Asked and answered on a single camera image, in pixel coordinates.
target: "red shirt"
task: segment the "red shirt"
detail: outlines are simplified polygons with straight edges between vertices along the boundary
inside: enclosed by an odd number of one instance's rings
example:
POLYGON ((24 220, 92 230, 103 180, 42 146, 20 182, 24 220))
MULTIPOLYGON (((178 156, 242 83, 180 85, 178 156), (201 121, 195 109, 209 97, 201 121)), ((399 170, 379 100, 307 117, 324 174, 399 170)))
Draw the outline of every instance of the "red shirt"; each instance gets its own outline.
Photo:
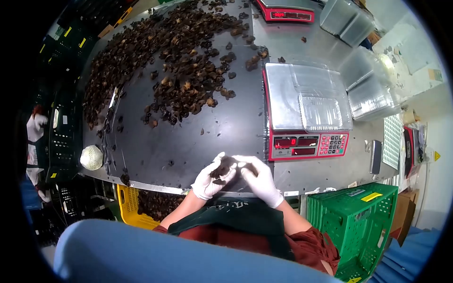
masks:
MULTIPOLYGON (((157 226, 154 231, 167 233, 167 229, 157 226)), ((181 238, 205 242, 212 245, 225 246, 233 249, 241 249, 259 254, 272 255, 266 237, 249 234, 219 225, 200 225, 179 234, 181 238)), ((337 272, 340 255, 337 248, 330 240, 327 233, 324 239, 318 229, 311 227, 306 232, 299 232, 291 236, 285 235, 294 253, 297 263, 327 273, 321 263, 326 261, 332 268, 333 274, 337 272)))

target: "warning sign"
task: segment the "warning sign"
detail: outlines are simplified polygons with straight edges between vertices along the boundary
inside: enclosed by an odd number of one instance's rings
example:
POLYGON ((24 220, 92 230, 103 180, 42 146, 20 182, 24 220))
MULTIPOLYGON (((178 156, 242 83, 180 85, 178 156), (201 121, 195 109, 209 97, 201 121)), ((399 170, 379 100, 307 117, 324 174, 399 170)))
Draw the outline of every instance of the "warning sign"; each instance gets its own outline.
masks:
POLYGON ((437 151, 434 151, 434 161, 440 158, 440 154, 437 151))

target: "digital weighing scale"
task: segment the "digital weighing scale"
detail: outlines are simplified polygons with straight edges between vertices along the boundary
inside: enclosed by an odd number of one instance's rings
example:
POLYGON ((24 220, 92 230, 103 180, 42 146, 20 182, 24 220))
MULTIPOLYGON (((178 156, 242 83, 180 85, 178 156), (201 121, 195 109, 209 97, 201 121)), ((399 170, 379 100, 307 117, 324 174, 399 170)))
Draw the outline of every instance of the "digital weighing scale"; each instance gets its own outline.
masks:
POLYGON ((255 0, 266 21, 314 22, 311 0, 255 0))
MULTIPOLYGON (((302 98, 308 99, 305 110, 299 101, 304 90, 298 86, 298 79, 320 76, 323 72, 328 71, 300 65, 265 64, 263 78, 270 123, 269 160, 341 157, 346 153, 349 131, 338 127, 336 122, 341 120, 341 116, 332 117, 331 111, 332 107, 338 106, 338 101, 306 96, 302 98), (308 131, 306 117, 312 117, 324 126, 320 130, 308 131)), ((339 76, 330 79, 341 80, 339 76)))

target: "red digital number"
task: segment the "red digital number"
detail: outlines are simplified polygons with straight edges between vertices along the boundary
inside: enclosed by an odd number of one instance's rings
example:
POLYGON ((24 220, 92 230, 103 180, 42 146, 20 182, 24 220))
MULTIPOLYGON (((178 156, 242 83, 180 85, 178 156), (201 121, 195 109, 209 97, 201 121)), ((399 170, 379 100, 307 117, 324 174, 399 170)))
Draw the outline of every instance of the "red digital number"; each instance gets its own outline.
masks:
POLYGON ((274 16, 274 17, 284 17, 284 13, 274 12, 274 13, 272 13, 272 16, 274 16))

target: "worker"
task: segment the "worker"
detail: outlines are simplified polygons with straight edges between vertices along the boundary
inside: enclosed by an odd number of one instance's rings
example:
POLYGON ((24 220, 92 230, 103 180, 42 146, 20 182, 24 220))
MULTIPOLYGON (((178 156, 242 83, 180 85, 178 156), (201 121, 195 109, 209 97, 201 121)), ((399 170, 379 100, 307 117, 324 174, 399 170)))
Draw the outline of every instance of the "worker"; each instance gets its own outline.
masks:
POLYGON ((68 282, 340 282, 329 276, 340 260, 329 236, 294 211, 257 157, 233 156, 238 162, 220 179, 227 184, 240 172, 259 199, 213 200, 225 184, 210 173, 224 155, 153 231, 97 219, 70 225, 54 272, 68 282))
POLYGON ((220 166, 224 152, 206 166, 182 203, 154 231, 185 239, 268 254, 334 275, 340 256, 327 234, 323 235, 297 213, 275 187, 270 168, 255 156, 232 156, 238 161, 215 184, 210 173, 220 166), (262 201, 207 202, 236 175, 239 165, 251 164, 241 176, 262 201))

